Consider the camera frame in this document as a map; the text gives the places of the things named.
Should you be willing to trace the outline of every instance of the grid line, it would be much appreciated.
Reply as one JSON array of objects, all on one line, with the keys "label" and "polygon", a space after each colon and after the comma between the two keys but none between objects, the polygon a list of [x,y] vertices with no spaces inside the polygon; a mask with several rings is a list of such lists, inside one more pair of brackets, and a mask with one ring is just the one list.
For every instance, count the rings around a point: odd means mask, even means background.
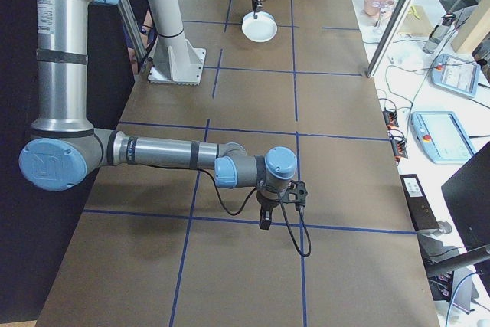
[{"label": "grid line", "polygon": [[217,87],[217,79],[220,74],[220,66],[221,66],[221,58],[223,57],[223,49],[220,50],[220,57],[217,60],[217,69],[216,69],[216,75],[214,76],[214,85],[213,85],[213,93],[211,94],[213,100],[214,96],[216,93],[216,87]]},{"label": "grid line", "polygon": [[[207,141],[207,129],[209,128],[209,123],[210,123],[210,120],[208,119],[206,122],[206,130],[204,132],[204,142]],[[191,210],[189,211],[189,219],[187,222],[187,229],[185,231],[185,240],[184,240],[184,247],[182,249],[181,262],[180,262],[180,265],[178,268],[177,283],[175,284],[174,302],[172,303],[170,321],[168,323],[169,327],[173,327],[174,320],[175,320],[175,313],[177,312],[178,294],[180,293],[182,274],[184,272],[185,255],[187,253],[189,237],[191,235],[194,206],[196,204],[196,197],[198,195],[198,187],[199,187],[199,178],[200,177],[201,177],[201,173],[198,172],[198,174],[196,175],[196,182],[194,185],[194,193],[192,195],[192,204],[191,204]]]},{"label": "grid line", "polygon": [[223,32],[226,32],[226,31],[227,31],[227,28],[228,28],[228,20],[230,19],[230,10],[231,10],[231,2],[232,2],[232,1],[233,1],[233,0],[230,0],[230,1],[228,2],[227,19],[226,19],[226,21],[224,22],[224,30],[223,30]]},{"label": "grid line", "polygon": [[[259,221],[254,220],[241,220],[238,218],[226,218],[226,217],[203,217],[203,216],[184,216],[174,214],[152,214],[148,212],[134,212],[134,211],[115,211],[115,210],[96,210],[96,209],[84,209],[85,214],[114,214],[119,216],[135,216],[135,217],[159,217],[174,220],[193,220],[193,221],[209,221],[209,222],[224,222],[227,224],[247,224],[247,225],[259,225]],[[284,222],[273,222],[272,226],[285,227]],[[290,224],[291,227],[299,227],[299,224]],[[319,225],[308,224],[307,228],[317,230],[332,230],[332,231],[353,231],[358,233],[376,233],[376,234],[396,234],[396,235],[416,235],[415,231],[406,230],[390,230],[390,229],[375,229],[369,227],[348,227],[348,226],[335,226],[335,225]]]},{"label": "grid line", "polygon": [[296,53],[294,48],[294,14],[293,14],[293,2],[291,2],[291,46],[292,46],[292,80],[294,86],[294,119],[298,121],[298,86],[296,83]]},{"label": "grid line", "polygon": [[256,134],[275,134],[285,136],[299,136],[299,137],[319,137],[319,138],[336,138],[336,139],[356,139],[363,141],[381,141],[389,142],[388,138],[378,137],[360,137],[360,136],[342,136],[337,134],[323,134],[323,133],[301,133],[301,132],[280,132],[280,131],[268,131],[268,130],[253,130],[253,129],[235,129],[235,128],[219,128],[219,127],[203,127],[203,126],[180,126],[178,124],[160,124],[160,123],[140,123],[140,122],[128,122],[123,121],[119,124],[129,126],[154,126],[157,128],[178,128],[178,129],[199,129],[209,130],[214,132],[241,132],[241,133],[256,133]]}]

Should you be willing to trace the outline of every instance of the brown cardboard surface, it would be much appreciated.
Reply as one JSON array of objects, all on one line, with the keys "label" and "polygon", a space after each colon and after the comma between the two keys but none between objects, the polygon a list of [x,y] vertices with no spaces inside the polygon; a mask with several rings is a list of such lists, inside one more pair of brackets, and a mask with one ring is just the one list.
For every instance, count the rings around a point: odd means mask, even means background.
[{"label": "brown cardboard surface", "polygon": [[413,231],[389,142],[299,138],[311,224]]},{"label": "brown cardboard surface", "polygon": [[285,235],[282,226],[265,234],[193,222],[174,325],[302,325],[301,278],[290,266],[299,259]]},{"label": "brown cardboard surface", "polygon": [[298,28],[294,35],[297,71],[364,74],[368,59],[360,31]]},{"label": "brown cardboard surface", "polygon": [[292,0],[294,25],[308,28],[359,29],[352,2],[348,0]]},{"label": "brown cardboard surface", "polygon": [[[137,82],[119,129],[291,148],[312,255],[279,208],[258,228],[254,195],[225,214],[204,173],[103,168],[38,325],[437,326],[351,0],[269,0],[263,44],[240,29],[250,0],[180,1],[201,84]],[[236,210],[249,191],[221,192]]]},{"label": "brown cardboard surface", "polygon": [[298,74],[298,130],[386,138],[374,81],[362,76]]},{"label": "brown cardboard surface", "polygon": [[439,325],[415,237],[310,232],[318,245],[305,262],[309,327]]},{"label": "brown cardboard surface", "polygon": [[168,322],[186,222],[85,213],[37,327]]}]

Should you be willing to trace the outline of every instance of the black cable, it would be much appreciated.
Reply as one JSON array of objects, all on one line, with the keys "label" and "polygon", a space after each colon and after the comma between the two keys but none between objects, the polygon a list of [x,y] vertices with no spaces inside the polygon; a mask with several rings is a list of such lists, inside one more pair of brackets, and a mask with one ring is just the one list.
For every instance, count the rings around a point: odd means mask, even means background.
[{"label": "black cable", "polygon": [[[158,165],[145,165],[145,166],[148,166],[150,168],[164,168],[165,170],[190,170],[189,168],[172,168],[172,167],[168,167],[168,166],[158,166]],[[216,194],[217,194],[217,199],[220,202],[221,207],[230,216],[237,216],[237,215],[239,215],[243,211],[243,209],[245,208],[245,205],[247,204],[247,202],[250,199],[250,197],[252,196],[252,194],[256,191],[256,188],[253,188],[249,192],[249,194],[245,197],[245,200],[243,201],[243,203],[240,206],[240,208],[238,209],[238,211],[231,212],[230,210],[228,210],[227,206],[223,202],[223,199],[221,198],[220,191],[219,191],[219,189],[218,189],[218,187],[216,185],[216,181],[214,180],[213,175],[210,172],[208,172],[208,171],[206,171],[206,170],[204,170],[202,168],[198,168],[197,171],[198,172],[203,172],[204,174],[206,174],[207,176],[209,176],[211,178],[211,181],[213,182],[213,185],[214,185],[214,190],[216,191]]]},{"label": "black cable", "polygon": [[388,95],[386,94],[386,91],[385,90],[382,90],[381,88],[377,88],[376,91],[381,91],[382,93],[384,93],[384,98],[385,99],[388,97]]},{"label": "black cable", "polygon": [[236,212],[231,212],[230,210],[228,210],[227,206],[224,205],[223,203],[223,199],[221,198],[221,194],[220,194],[220,191],[218,190],[217,188],[217,185],[216,185],[216,181],[214,180],[213,178],[213,175],[206,171],[206,170],[203,170],[202,168],[199,168],[198,169],[199,172],[203,172],[204,174],[206,174],[207,176],[209,176],[211,178],[211,181],[213,182],[213,185],[214,185],[214,190],[216,191],[216,195],[217,195],[217,199],[218,201],[220,202],[220,205],[221,207],[227,212],[227,214],[229,214],[230,216],[237,216],[239,215],[243,209],[245,208],[245,205],[247,204],[249,198],[252,196],[252,194],[256,191],[256,188],[253,188],[249,194],[245,197],[245,200],[243,201],[242,205],[240,206],[240,208],[238,209],[238,211]]},{"label": "black cable", "polygon": [[141,59],[141,61],[138,63],[138,71],[141,70],[143,64],[145,63],[146,58],[148,58],[148,56],[152,52],[152,49],[155,46],[155,43],[156,43],[157,38],[158,38],[158,36],[156,35],[155,38],[150,43],[150,45],[148,45],[148,47],[146,48],[146,54],[143,56],[143,58]]},{"label": "black cable", "polygon": [[288,228],[289,236],[291,237],[292,243],[294,244],[294,248],[296,248],[296,251],[301,257],[309,257],[309,255],[312,253],[312,241],[309,237],[308,229],[306,228],[305,222],[303,220],[302,210],[300,210],[299,212],[299,222],[301,223],[302,228],[305,229],[306,239],[308,241],[308,252],[306,253],[303,253],[301,249],[299,249],[298,243],[294,238],[291,225],[289,224],[288,215],[286,214],[286,209],[284,208],[283,199],[281,198],[281,194],[279,192],[277,192],[277,198],[279,199],[279,205],[281,206],[281,211],[283,212],[284,222],[286,222],[286,227]]},{"label": "black cable", "polygon": [[484,305],[480,304],[480,303],[479,303],[479,302],[477,302],[476,300],[472,300],[472,302],[473,302],[473,303],[475,303],[477,306],[481,306],[483,309],[486,309],[486,310],[488,310],[488,311],[490,312],[490,309],[489,309],[489,308],[487,308],[486,306],[484,306]]},{"label": "black cable", "polygon": [[447,251],[445,251],[443,253],[440,253],[440,254],[429,254],[429,257],[431,257],[431,258],[432,257],[440,257],[440,256],[443,256],[446,253],[449,253],[449,252],[453,251],[453,250],[458,250],[458,249],[462,249],[462,248],[466,248],[466,247],[451,248],[451,249],[449,249],[449,250],[447,250]]},{"label": "black cable", "polygon": [[468,138],[488,138],[490,137],[490,134],[485,134],[483,136],[468,136]]},{"label": "black cable", "polygon": [[387,110],[386,108],[386,102],[388,103],[391,103],[393,105],[393,109],[395,112],[397,111],[397,104],[394,103],[392,100],[390,99],[387,99],[386,97],[379,97],[378,100],[383,100],[384,101],[384,109]]},{"label": "black cable", "polygon": [[443,283],[440,283],[440,282],[435,281],[435,280],[432,280],[432,279],[427,279],[427,280],[428,280],[430,283],[435,283],[436,285],[441,286],[441,287],[443,287],[444,289],[447,289],[447,286],[446,286],[446,285],[444,285]]},{"label": "black cable", "polygon": [[483,107],[486,107],[487,109],[490,109],[490,106],[485,105],[484,103],[480,103],[480,102],[478,102],[478,101],[476,101],[476,100],[472,100],[472,102],[477,103],[478,105],[481,105],[481,106],[483,106]]},{"label": "black cable", "polygon": [[[366,41],[362,41],[363,44],[367,44],[367,45],[376,45],[376,44],[379,44],[379,41],[375,41],[375,42],[366,42]],[[397,42],[427,42],[427,40],[418,40],[416,38],[414,38],[413,40],[406,40],[406,39],[403,39],[403,40],[396,40],[396,41],[393,41],[392,44],[396,44]]]}]

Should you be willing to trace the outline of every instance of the blue tape line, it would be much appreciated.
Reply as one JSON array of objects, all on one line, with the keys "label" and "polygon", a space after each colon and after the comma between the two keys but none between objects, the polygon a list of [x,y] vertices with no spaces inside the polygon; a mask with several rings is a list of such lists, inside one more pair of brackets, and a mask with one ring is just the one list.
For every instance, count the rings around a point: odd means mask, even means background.
[{"label": "blue tape line", "polygon": [[291,0],[291,45],[292,45],[292,82],[294,86],[294,120],[298,121],[298,88],[296,83],[296,52],[294,48],[294,16],[293,3]]},{"label": "blue tape line", "polygon": [[[207,140],[207,130],[209,128],[209,123],[210,123],[210,120],[207,119],[206,130],[204,132],[203,142],[206,142],[206,140]],[[177,284],[175,285],[175,292],[174,292],[174,302],[172,303],[172,306],[171,306],[170,322],[168,323],[169,327],[173,327],[174,320],[175,320],[175,313],[177,312],[178,294],[179,294],[180,288],[181,288],[182,273],[184,271],[184,263],[185,263],[185,255],[187,253],[189,236],[191,234],[192,215],[194,213],[194,206],[196,204],[196,197],[198,195],[199,178],[200,177],[201,177],[201,173],[198,172],[198,174],[196,175],[196,184],[194,186],[194,193],[192,195],[192,204],[191,204],[191,210],[189,211],[189,219],[187,222],[187,229],[185,231],[184,249],[182,250],[181,263],[180,263],[180,266],[178,268]]]},{"label": "blue tape line", "polygon": [[[158,128],[179,128],[179,129],[199,129],[205,130],[206,127],[203,126],[180,126],[175,124],[158,124],[158,123],[139,123],[139,122],[119,122],[119,124],[123,125],[133,125],[133,126],[154,126]],[[357,136],[340,136],[335,134],[323,134],[323,133],[296,133],[296,132],[276,132],[276,131],[268,131],[268,130],[253,130],[253,129],[235,129],[235,128],[217,128],[210,127],[208,130],[210,131],[218,131],[218,132],[242,132],[242,133],[257,133],[257,134],[277,134],[277,135],[286,135],[286,136],[298,136],[302,137],[325,137],[325,138],[337,138],[337,139],[358,139],[362,141],[381,141],[381,142],[389,142],[388,138],[376,138],[376,137],[357,137]]]},{"label": "blue tape line", "polygon": [[[212,24],[212,25],[235,25],[235,26],[239,26],[241,25],[241,22],[217,22],[217,21],[197,21],[197,20],[187,20],[187,21],[184,21],[182,20],[183,23],[209,23],[209,24]],[[287,28],[290,28],[292,27],[291,25],[277,25],[277,27],[287,27]]]},{"label": "blue tape line", "polygon": [[114,211],[114,210],[91,210],[84,209],[86,214],[121,214],[125,216],[140,216],[140,217],[160,217],[160,218],[171,218],[177,220],[188,220],[189,216],[182,216],[179,214],[150,214],[145,212],[131,212],[131,211]]},{"label": "blue tape line", "polygon": [[228,2],[227,19],[226,19],[226,21],[224,23],[224,30],[223,30],[223,32],[226,32],[227,31],[227,28],[228,28],[228,19],[230,19],[231,2],[232,2],[232,0],[230,0]]},{"label": "blue tape line", "polygon": [[322,76],[353,76],[362,77],[360,73],[345,73],[345,72],[310,72],[310,71],[296,71],[297,74],[319,74]]},{"label": "blue tape line", "polygon": [[196,220],[196,221],[226,222],[226,223],[230,223],[230,224],[251,224],[251,225],[258,225],[259,224],[259,221],[239,220],[237,218],[219,218],[219,217],[194,216],[193,219]]},{"label": "blue tape line", "polygon": [[[204,69],[216,69],[216,67],[205,66]],[[272,70],[272,69],[252,69],[252,68],[239,68],[239,67],[221,67],[222,70],[244,70],[248,72],[273,72],[273,73],[288,73],[288,74],[318,74],[321,76],[353,76],[362,77],[361,73],[345,73],[345,72],[311,72],[311,71],[300,71],[300,70]]]},{"label": "blue tape line", "polygon": [[299,158],[299,133],[296,130],[296,158],[298,159],[298,180],[301,180],[301,159]]},{"label": "blue tape line", "polygon": [[218,132],[278,134],[278,135],[287,135],[287,136],[294,136],[294,134],[295,134],[292,132],[274,132],[274,131],[268,131],[268,130],[248,130],[248,129],[233,129],[233,128],[210,128],[210,130],[214,130],[214,131],[218,131]]},{"label": "blue tape line", "polygon": [[216,93],[217,77],[220,74],[221,57],[223,57],[223,49],[220,50],[220,57],[217,60],[216,76],[214,76],[213,93],[211,94],[213,99]]},{"label": "blue tape line", "polygon": [[273,72],[273,73],[293,73],[292,70],[272,70],[272,69],[251,69],[251,68],[239,68],[239,67],[221,67],[223,70],[245,70],[248,72]]},{"label": "blue tape line", "polygon": [[[221,218],[221,217],[202,217],[202,216],[183,216],[176,214],[150,214],[145,212],[131,212],[131,211],[114,211],[114,210],[83,210],[86,214],[118,214],[121,216],[139,216],[139,217],[160,217],[169,218],[175,220],[196,220],[196,221],[211,221],[211,222],[227,222],[231,224],[252,224],[258,225],[259,221],[253,220],[239,220],[236,218]],[[284,222],[273,222],[274,226],[285,227]],[[299,224],[290,224],[291,227],[299,227]],[[399,234],[399,235],[416,235],[415,231],[403,231],[403,230],[388,230],[388,229],[370,229],[368,227],[346,227],[346,226],[333,226],[333,225],[317,225],[306,224],[307,228],[319,229],[319,230],[334,230],[334,231],[355,231],[362,233],[379,233],[379,234]]]},{"label": "blue tape line", "polygon": [[239,25],[240,23],[230,23],[230,22],[217,22],[217,21],[197,21],[197,20],[182,20],[183,23],[209,23],[212,25],[225,25],[228,23],[229,25]]},{"label": "blue tape line", "polygon": [[361,141],[390,141],[389,138],[376,138],[376,137],[356,137],[356,136],[338,136],[334,134],[320,134],[320,133],[298,133],[302,137],[326,137],[326,138],[339,138],[339,139],[358,139]]},{"label": "blue tape line", "polygon": [[322,27],[322,30],[342,30],[342,31],[360,31],[359,28],[346,28],[346,27]]},{"label": "blue tape line", "polygon": [[347,227],[347,226],[314,225],[314,224],[306,224],[306,226],[308,227],[308,229],[357,231],[361,233],[417,235],[415,231],[405,231],[405,230],[370,229],[368,227]]}]

